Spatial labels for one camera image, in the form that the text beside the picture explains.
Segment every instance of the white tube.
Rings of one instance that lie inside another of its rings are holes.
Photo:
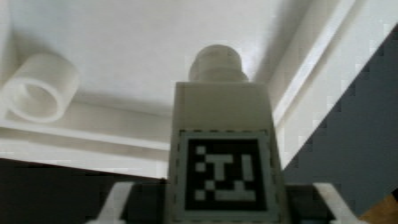
[[[36,54],[11,77],[2,98],[14,114],[32,122],[55,121],[78,89],[78,71],[59,56]]]
[[[194,82],[245,82],[238,52],[222,45],[208,46],[196,57],[190,68]]]

